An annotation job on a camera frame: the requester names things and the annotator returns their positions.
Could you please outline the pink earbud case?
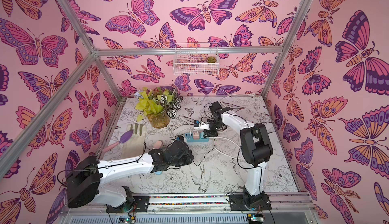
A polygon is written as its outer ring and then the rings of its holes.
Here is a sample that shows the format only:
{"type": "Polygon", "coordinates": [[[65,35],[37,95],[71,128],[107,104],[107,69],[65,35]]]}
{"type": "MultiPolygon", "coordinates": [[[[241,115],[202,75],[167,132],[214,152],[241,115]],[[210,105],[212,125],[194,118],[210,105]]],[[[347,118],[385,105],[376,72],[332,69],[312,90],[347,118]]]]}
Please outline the pink earbud case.
{"type": "Polygon", "coordinates": [[[163,142],[162,141],[157,141],[153,145],[153,149],[161,149],[163,147],[163,142]]]}

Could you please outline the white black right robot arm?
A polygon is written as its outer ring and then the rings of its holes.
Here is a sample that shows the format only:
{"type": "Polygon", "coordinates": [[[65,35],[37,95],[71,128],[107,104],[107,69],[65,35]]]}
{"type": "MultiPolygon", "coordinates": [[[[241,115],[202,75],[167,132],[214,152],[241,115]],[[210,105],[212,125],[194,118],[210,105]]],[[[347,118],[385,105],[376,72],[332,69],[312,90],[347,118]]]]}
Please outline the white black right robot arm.
{"type": "Polygon", "coordinates": [[[212,120],[208,121],[209,128],[205,130],[208,136],[218,136],[222,128],[230,128],[240,136],[239,155],[249,164],[249,167],[240,166],[247,170],[247,178],[243,186],[242,200],[248,209],[271,210],[269,196],[264,192],[264,171],[273,147],[267,129],[262,123],[253,123],[233,112],[230,107],[222,107],[219,102],[209,106],[212,120]]]}

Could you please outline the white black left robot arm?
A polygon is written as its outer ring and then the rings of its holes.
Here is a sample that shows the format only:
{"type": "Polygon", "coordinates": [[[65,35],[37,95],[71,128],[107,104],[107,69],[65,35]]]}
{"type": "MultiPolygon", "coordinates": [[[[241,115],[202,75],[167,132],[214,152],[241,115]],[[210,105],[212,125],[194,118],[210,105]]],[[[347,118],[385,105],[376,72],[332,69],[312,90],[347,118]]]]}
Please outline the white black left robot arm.
{"type": "Polygon", "coordinates": [[[136,201],[130,188],[113,187],[111,182],[138,174],[179,169],[192,164],[193,160],[191,149],[182,139],[131,158],[99,161],[95,156],[87,157],[66,177],[67,206],[75,209],[93,203],[116,212],[133,211],[136,201]]]}

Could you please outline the pink usb charger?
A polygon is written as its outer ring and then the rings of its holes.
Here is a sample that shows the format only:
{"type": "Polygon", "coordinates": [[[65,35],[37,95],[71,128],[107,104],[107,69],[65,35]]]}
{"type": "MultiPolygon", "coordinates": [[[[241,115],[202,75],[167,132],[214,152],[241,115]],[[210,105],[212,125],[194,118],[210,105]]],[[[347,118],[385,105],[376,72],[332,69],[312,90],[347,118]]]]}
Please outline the pink usb charger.
{"type": "Polygon", "coordinates": [[[193,132],[192,133],[192,138],[194,140],[199,140],[200,139],[200,133],[199,132],[193,132]]]}

